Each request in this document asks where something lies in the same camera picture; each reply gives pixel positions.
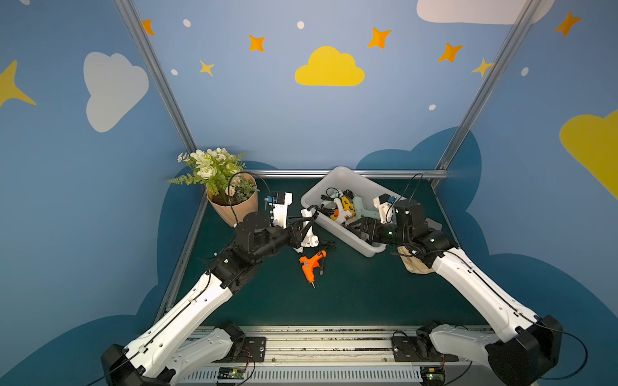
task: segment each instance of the black mounting bracket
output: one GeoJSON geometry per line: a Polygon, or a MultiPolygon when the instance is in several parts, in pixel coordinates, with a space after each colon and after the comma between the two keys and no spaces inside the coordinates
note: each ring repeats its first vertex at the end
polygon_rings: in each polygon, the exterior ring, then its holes
{"type": "MultiPolygon", "coordinates": [[[[427,357],[421,357],[417,353],[417,337],[392,337],[392,354],[395,357],[395,362],[441,362],[442,354],[428,354],[427,357]]],[[[459,358],[456,355],[446,354],[445,362],[457,362],[459,358]]]]}
{"type": "MultiPolygon", "coordinates": [[[[245,341],[242,343],[242,347],[247,348],[251,353],[251,359],[256,363],[264,362],[264,353],[266,352],[266,337],[245,337],[245,341]]],[[[248,354],[242,353],[241,357],[236,358],[224,358],[216,363],[237,363],[244,362],[248,354]]]]}

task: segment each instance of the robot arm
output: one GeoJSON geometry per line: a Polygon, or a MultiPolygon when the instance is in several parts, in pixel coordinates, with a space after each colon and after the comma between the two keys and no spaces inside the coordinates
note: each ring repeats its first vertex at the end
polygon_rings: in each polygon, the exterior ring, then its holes
{"type": "Polygon", "coordinates": [[[286,245],[298,250],[316,244],[311,228],[317,214],[287,219],[291,194],[269,198],[275,209],[270,220],[261,212],[247,214],[234,229],[231,245],[216,256],[182,300],[125,347],[112,345],[105,351],[101,362],[108,385],[174,385],[204,363],[240,355],[244,334],[233,324],[220,325],[210,335],[180,346],[255,276],[264,258],[274,256],[286,245]]]}
{"type": "Polygon", "coordinates": [[[452,354],[470,359],[491,368],[507,386],[529,386],[558,363],[560,323],[552,316],[538,317],[494,283],[454,240],[429,228],[417,201],[400,199],[391,211],[393,224],[385,224],[385,216],[382,222],[366,217],[352,223],[350,230],[370,243],[405,246],[451,283],[494,330],[481,334],[432,322],[417,330],[422,357],[452,354]]]}

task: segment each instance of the glue gun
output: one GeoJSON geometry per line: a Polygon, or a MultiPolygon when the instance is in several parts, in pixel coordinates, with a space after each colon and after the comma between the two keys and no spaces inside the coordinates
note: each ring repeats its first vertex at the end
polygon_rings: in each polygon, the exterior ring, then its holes
{"type": "Polygon", "coordinates": [[[372,211],[371,209],[367,209],[365,205],[363,205],[362,197],[354,197],[352,199],[352,203],[354,204],[354,210],[356,211],[358,219],[361,217],[371,217],[372,219],[380,220],[380,213],[378,211],[372,211]]]}
{"type": "Polygon", "coordinates": [[[343,223],[343,221],[349,220],[356,216],[354,211],[354,206],[350,203],[350,200],[343,196],[342,198],[335,198],[333,202],[337,204],[337,209],[335,210],[335,214],[331,216],[331,220],[333,220],[337,224],[343,223]]]}
{"type": "Polygon", "coordinates": [[[311,259],[307,259],[306,256],[303,256],[300,258],[300,263],[302,264],[303,273],[305,274],[307,281],[311,283],[313,288],[315,288],[315,284],[313,284],[313,282],[315,281],[315,276],[313,275],[313,269],[315,267],[320,266],[320,264],[318,263],[318,260],[320,260],[321,258],[325,256],[326,256],[326,251],[320,251],[316,253],[315,256],[313,256],[311,259]]]}

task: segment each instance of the black cable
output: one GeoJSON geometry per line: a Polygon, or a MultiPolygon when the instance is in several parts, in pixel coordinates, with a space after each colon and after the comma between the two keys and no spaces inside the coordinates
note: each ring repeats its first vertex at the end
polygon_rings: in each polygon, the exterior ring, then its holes
{"type": "Polygon", "coordinates": [[[405,186],[404,192],[399,196],[399,198],[397,198],[395,200],[395,202],[393,202],[393,204],[386,211],[386,218],[387,219],[388,219],[388,214],[391,211],[391,208],[393,206],[395,206],[395,204],[404,196],[405,192],[408,191],[408,188],[410,187],[410,184],[412,183],[412,180],[415,179],[417,176],[421,176],[421,177],[418,179],[417,186],[414,188],[414,192],[412,192],[412,196],[410,196],[410,199],[412,199],[412,197],[414,197],[414,193],[417,192],[418,186],[420,185],[421,181],[423,180],[423,174],[422,173],[416,173],[415,175],[412,176],[412,178],[410,178],[410,180],[408,181],[408,185],[405,186]]]}
{"type": "Polygon", "coordinates": [[[391,251],[388,251],[388,250],[387,250],[387,252],[388,252],[389,254],[394,255],[394,256],[403,256],[403,257],[405,257],[405,258],[415,258],[415,257],[416,257],[416,256],[414,256],[413,254],[402,254],[402,253],[397,253],[397,252],[391,252],[391,251]]]}
{"type": "Polygon", "coordinates": [[[221,248],[221,251],[219,251],[219,253],[210,256],[209,258],[201,258],[199,256],[197,256],[198,259],[200,260],[210,260],[210,259],[214,259],[215,257],[217,257],[218,255],[221,254],[221,252],[223,252],[224,249],[226,249],[231,243],[232,241],[234,241],[234,239],[236,238],[236,235],[232,236],[232,239],[229,241],[229,243],[227,243],[223,248],[221,248]]]}
{"type": "MultiPolygon", "coordinates": [[[[208,289],[208,286],[210,285],[210,279],[212,279],[213,273],[210,271],[210,268],[207,268],[207,271],[208,271],[208,283],[206,283],[206,286],[204,287],[204,289],[196,297],[194,297],[193,300],[199,298],[201,296],[201,294],[204,293],[204,291],[206,291],[208,289]]],[[[182,314],[182,311],[185,311],[191,305],[193,300],[190,300],[187,303],[186,306],[184,306],[176,315],[174,315],[174,317],[172,317],[172,319],[169,322],[167,322],[167,324],[165,326],[163,326],[163,328],[161,330],[157,331],[157,333],[152,338],[150,338],[149,341],[146,342],[146,344],[144,345],[144,348],[146,348],[146,346],[148,346],[150,343],[152,343],[153,340],[155,340],[155,338],[161,332],[163,332],[163,330],[165,330],[170,325],[170,323],[174,321],[174,319],[176,319],[178,317],[178,315],[182,314]]]]}
{"type": "Polygon", "coordinates": [[[111,373],[113,373],[114,371],[118,370],[119,368],[121,368],[122,366],[124,366],[124,364],[126,362],[129,362],[131,359],[135,358],[140,352],[137,351],[135,354],[133,354],[133,356],[131,358],[125,359],[122,361],[122,363],[120,363],[118,366],[114,367],[114,369],[110,370],[109,372],[103,374],[102,377],[95,379],[94,381],[90,382],[89,384],[87,384],[86,386],[91,386],[94,385],[95,383],[99,382],[101,379],[107,377],[108,375],[110,375],[111,373]]]}
{"type": "Polygon", "coordinates": [[[468,269],[470,269],[470,270],[471,270],[471,271],[472,271],[472,272],[473,272],[473,273],[474,273],[474,274],[475,274],[475,275],[476,275],[479,279],[481,279],[481,281],[482,281],[483,283],[485,283],[485,285],[486,285],[486,286],[487,286],[487,287],[488,287],[488,288],[489,288],[489,289],[490,289],[490,290],[491,290],[494,294],[496,294],[496,296],[497,296],[498,298],[500,298],[500,300],[502,300],[502,301],[503,301],[506,305],[508,305],[508,307],[510,307],[511,309],[513,309],[513,311],[515,311],[515,313],[516,313],[517,315],[521,316],[522,318],[526,319],[528,322],[530,322],[530,323],[532,323],[532,324],[534,324],[534,325],[536,325],[536,326],[538,326],[538,327],[541,327],[541,328],[544,328],[544,329],[548,329],[548,330],[550,330],[550,331],[554,331],[554,332],[559,332],[560,334],[565,334],[565,335],[568,335],[568,336],[570,336],[570,337],[573,337],[573,338],[575,338],[575,339],[576,339],[576,340],[577,340],[577,341],[578,341],[578,342],[582,345],[583,350],[584,350],[584,354],[585,354],[585,355],[584,355],[584,359],[583,359],[583,362],[582,362],[581,366],[580,366],[577,370],[573,371],[571,374],[568,374],[568,375],[566,375],[566,376],[562,376],[562,377],[555,377],[555,378],[540,377],[539,379],[543,379],[543,380],[564,380],[564,379],[568,379],[568,378],[571,378],[571,377],[573,377],[574,375],[578,374],[578,373],[579,373],[579,372],[580,372],[580,371],[584,368],[584,366],[586,366],[586,363],[588,362],[588,347],[586,347],[586,345],[582,342],[582,340],[581,340],[581,339],[579,339],[578,337],[576,337],[575,335],[573,335],[573,334],[572,334],[572,333],[570,333],[570,332],[566,332],[566,331],[561,331],[561,330],[552,329],[552,328],[550,328],[550,327],[546,327],[546,326],[544,326],[544,325],[542,325],[542,324],[539,324],[539,323],[533,322],[533,321],[531,321],[530,319],[528,319],[528,318],[526,317],[526,315],[524,315],[523,313],[521,313],[520,311],[518,311],[518,310],[517,310],[517,308],[513,307],[513,306],[512,306],[512,305],[511,305],[508,301],[506,301],[506,300],[505,300],[505,299],[504,299],[504,298],[503,298],[503,297],[502,297],[502,296],[501,296],[501,295],[500,295],[500,294],[499,294],[499,293],[498,293],[498,292],[497,292],[497,291],[496,291],[496,290],[495,290],[492,286],[490,286],[490,285],[489,285],[489,283],[488,283],[488,282],[486,282],[486,281],[485,281],[485,279],[483,279],[483,278],[482,278],[482,276],[481,276],[481,275],[479,275],[479,274],[478,274],[478,273],[477,273],[477,272],[476,272],[476,271],[475,271],[472,267],[470,267],[470,266],[469,266],[469,265],[468,265],[468,264],[464,261],[464,259],[462,259],[462,258],[461,258],[461,257],[460,257],[457,253],[454,253],[454,252],[451,252],[451,251],[447,251],[447,250],[436,250],[436,251],[431,251],[431,252],[447,252],[447,253],[450,253],[450,254],[454,255],[455,257],[457,257],[458,259],[460,259],[460,260],[461,260],[461,262],[462,262],[462,263],[464,263],[464,264],[468,267],[468,269]]]}
{"type": "Polygon", "coordinates": [[[535,322],[531,321],[530,319],[528,319],[527,317],[525,317],[525,316],[524,316],[523,314],[521,314],[521,313],[520,313],[520,315],[521,315],[524,319],[526,319],[528,322],[530,322],[530,323],[532,323],[532,324],[534,324],[534,325],[537,325],[538,327],[542,327],[542,328],[544,328],[544,329],[548,329],[548,330],[550,330],[550,331],[559,332],[559,333],[562,333],[562,334],[565,334],[565,335],[568,335],[568,336],[570,336],[570,337],[575,338],[578,342],[580,342],[580,344],[581,344],[581,345],[582,345],[582,347],[583,347],[584,353],[585,353],[585,356],[584,356],[584,359],[583,359],[582,365],[581,365],[581,366],[580,366],[577,370],[573,371],[571,374],[568,374],[568,375],[566,375],[566,376],[562,376],[562,377],[555,377],[555,378],[550,378],[550,377],[539,377],[539,379],[543,379],[543,380],[564,380],[564,379],[571,378],[571,377],[575,376],[577,373],[579,373],[580,371],[582,371],[582,369],[584,368],[584,366],[586,366],[586,363],[588,362],[588,348],[587,348],[587,347],[586,347],[586,345],[582,342],[582,340],[581,340],[581,339],[579,339],[578,337],[576,337],[575,335],[573,335],[573,334],[572,334],[572,333],[570,333],[570,332],[560,331],[560,330],[556,330],[556,329],[552,329],[552,328],[546,327],[546,326],[544,326],[544,325],[542,325],[542,324],[538,324],[538,323],[535,323],[535,322]]]}
{"type": "Polygon", "coordinates": [[[337,189],[337,188],[326,188],[326,195],[327,195],[327,196],[329,196],[329,195],[328,195],[328,190],[329,190],[329,189],[335,189],[335,190],[337,191],[337,197],[335,197],[335,198],[341,198],[341,196],[339,195],[339,189],[337,189]]]}
{"type": "Polygon", "coordinates": [[[253,362],[253,370],[251,370],[251,374],[249,374],[249,376],[245,380],[243,380],[241,383],[239,383],[236,386],[240,386],[240,385],[244,384],[246,381],[250,380],[251,377],[253,377],[253,373],[255,372],[255,361],[253,360],[253,358],[250,357],[250,356],[247,356],[247,355],[243,355],[243,356],[245,358],[248,358],[251,362],[253,362]]]}
{"type": "Polygon", "coordinates": [[[470,364],[468,365],[468,367],[466,367],[466,370],[463,371],[463,373],[459,374],[457,377],[455,377],[454,379],[446,382],[445,384],[443,384],[442,386],[446,386],[446,385],[450,385],[451,383],[455,382],[457,379],[460,379],[461,377],[464,376],[464,374],[466,372],[468,372],[468,370],[470,370],[470,368],[472,367],[472,362],[470,362],[470,364]]]}
{"type": "MultiPolygon", "coordinates": [[[[272,196],[272,195],[273,195],[273,193],[271,192],[270,188],[268,187],[268,184],[266,183],[266,181],[264,181],[264,179],[263,179],[261,176],[259,176],[259,175],[255,174],[255,173],[246,172],[246,171],[243,171],[243,170],[241,170],[240,172],[237,172],[237,173],[232,174],[232,176],[230,177],[230,179],[227,181],[227,192],[228,192],[228,193],[229,193],[229,191],[230,191],[230,184],[232,183],[232,178],[234,178],[234,176],[236,176],[237,174],[243,174],[243,173],[246,173],[246,174],[248,174],[248,175],[251,175],[251,176],[253,176],[254,178],[255,178],[255,177],[258,177],[260,180],[262,180],[262,182],[264,183],[264,185],[266,185],[266,190],[268,190],[268,195],[269,195],[269,196],[272,196]]],[[[255,190],[257,190],[257,189],[258,189],[258,184],[256,183],[256,184],[255,184],[255,190]]],[[[232,196],[228,195],[227,193],[226,193],[226,195],[227,195],[227,203],[229,204],[230,208],[232,209],[232,214],[234,215],[234,219],[236,220],[236,224],[238,224],[238,223],[239,223],[239,221],[238,221],[238,217],[236,216],[236,212],[234,211],[234,206],[232,205],[232,196]]]]}
{"type": "Polygon", "coordinates": [[[395,334],[396,334],[397,332],[398,332],[398,333],[400,333],[400,334],[402,334],[402,335],[403,335],[403,336],[405,336],[406,338],[408,337],[408,334],[406,334],[405,332],[403,332],[403,331],[401,331],[401,330],[395,330],[395,331],[393,331],[393,333],[392,333],[392,335],[391,335],[391,338],[394,338],[394,337],[395,337],[395,334]]]}

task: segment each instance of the beige cloth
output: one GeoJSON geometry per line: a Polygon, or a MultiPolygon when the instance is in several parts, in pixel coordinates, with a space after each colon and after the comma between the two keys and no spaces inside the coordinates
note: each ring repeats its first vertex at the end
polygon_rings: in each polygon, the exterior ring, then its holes
{"type": "Polygon", "coordinates": [[[416,258],[410,254],[410,251],[404,246],[397,247],[397,251],[400,254],[405,254],[406,256],[401,256],[401,261],[404,262],[405,268],[412,272],[413,274],[426,275],[432,272],[435,272],[433,268],[427,268],[425,263],[420,261],[419,258],[416,258]]]}

